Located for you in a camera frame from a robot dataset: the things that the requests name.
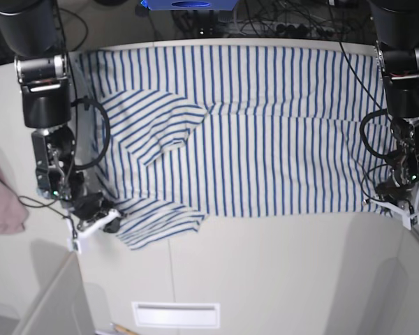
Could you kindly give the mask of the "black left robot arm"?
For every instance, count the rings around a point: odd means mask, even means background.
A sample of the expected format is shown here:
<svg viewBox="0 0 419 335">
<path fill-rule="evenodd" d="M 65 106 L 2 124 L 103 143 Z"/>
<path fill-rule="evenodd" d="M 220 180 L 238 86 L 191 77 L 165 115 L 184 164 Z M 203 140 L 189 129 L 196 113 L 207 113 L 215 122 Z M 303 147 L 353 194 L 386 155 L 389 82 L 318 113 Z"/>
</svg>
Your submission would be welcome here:
<svg viewBox="0 0 419 335">
<path fill-rule="evenodd" d="M 409 202 L 419 184 L 419 1 L 370 1 L 376 53 L 395 149 L 381 154 L 390 177 L 375 188 L 378 201 Z"/>
</svg>

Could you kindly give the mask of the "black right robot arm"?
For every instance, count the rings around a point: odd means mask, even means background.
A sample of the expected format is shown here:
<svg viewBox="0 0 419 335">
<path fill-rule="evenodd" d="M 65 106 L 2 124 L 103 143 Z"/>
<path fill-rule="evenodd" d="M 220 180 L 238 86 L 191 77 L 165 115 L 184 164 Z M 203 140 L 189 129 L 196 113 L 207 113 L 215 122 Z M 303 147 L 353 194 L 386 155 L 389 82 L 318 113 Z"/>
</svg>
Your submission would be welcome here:
<svg viewBox="0 0 419 335">
<path fill-rule="evenodd" d="M 89 192 L 83 175 L 105 157 L 110 120 L 96 99 L 70 97 L 77 88 L 56 1 L 0 1 L 0 32 L 15 54 L 24 124 L 33 129 L 38 192 L 60 202 L 68 220 L 79 220 L 73 237 L 118 232 L 123 213 L 102 192 Z M 99 111 L 105 131 L 98 156 L 83 165 L 75 162 L 77 140 L 68 125 L 79 105 Z"/>
</svg>

